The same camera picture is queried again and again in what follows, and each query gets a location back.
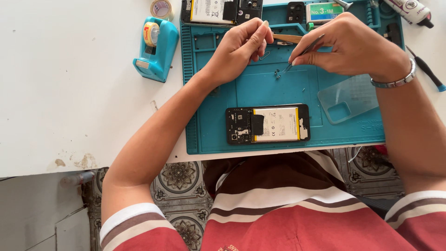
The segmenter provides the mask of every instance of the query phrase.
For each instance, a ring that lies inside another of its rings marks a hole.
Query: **metal bracelet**
[[[380,83],[380,82],[375,82],[375,81],[373,81],[373,79],[371,79],[370,82],[372,83],[373,86],[379,87],[379,88],[393,88],[393,87],[398,87],[403,84],[409,83],[410,81],[412,81],[415,78],[415,76],[416,76],[415,73],[417,72],[417,65],[415,64],[415,61],[413,59],[410,59],[410,64],[411,64],[410,73],[405,78],[403,78],[399,81],[392,82],[392,83]]]

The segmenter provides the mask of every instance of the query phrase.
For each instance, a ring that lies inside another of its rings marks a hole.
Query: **hand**
[[[298,57],[322,34],[325,36],[312,52]],[[330,53],[316,52],[323,43],[332,44],[333,50]],[[291,53],[289,63],[316,65],[342,75],[367,73],[374,81],[382,83],[401,80],[410,72],[407,54],[351,13],[342,13],[306,34]]]
[[[253,18],[226,32],[212,58],[198,73],[205,75],[213,88],[231,82],[251,60],[257,62],[265,53],[266,43],[273,40],[268,21]]]

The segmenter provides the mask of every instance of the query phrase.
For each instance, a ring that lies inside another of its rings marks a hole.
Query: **white table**
[[[265,4],[276,3],[264,0]],[[132,65],[148,0],[23,0],[0,4],[0,177],[109,166],[133,133],[183,86],[178,45],[167,81]],[[180,0],[172,0],[179,26]],[[433,29],[403,22],[405,43],[446,83],[444,1],[424,0]],[[421,71],[446,122],[446,93]],[[185,133],[168,162],[309,150],[188,155]]]

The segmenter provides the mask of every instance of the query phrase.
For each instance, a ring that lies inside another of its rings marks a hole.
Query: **wooden spatula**
[[[273,34],[273,38],[298,44],[301,41],[302,36]],[[323,44],[322,46],[332,47],[333,45],[332,44]]]

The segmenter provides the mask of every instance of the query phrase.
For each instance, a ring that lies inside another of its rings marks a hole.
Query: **shirt sleeve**
[[[152,203],[139,203],[112,215],[102,226],[103,251],[188,251],[175,228]]]
[[[408,194],[389,210],[385,221],[417,250],[443,250],[446,247],[446,192]]]

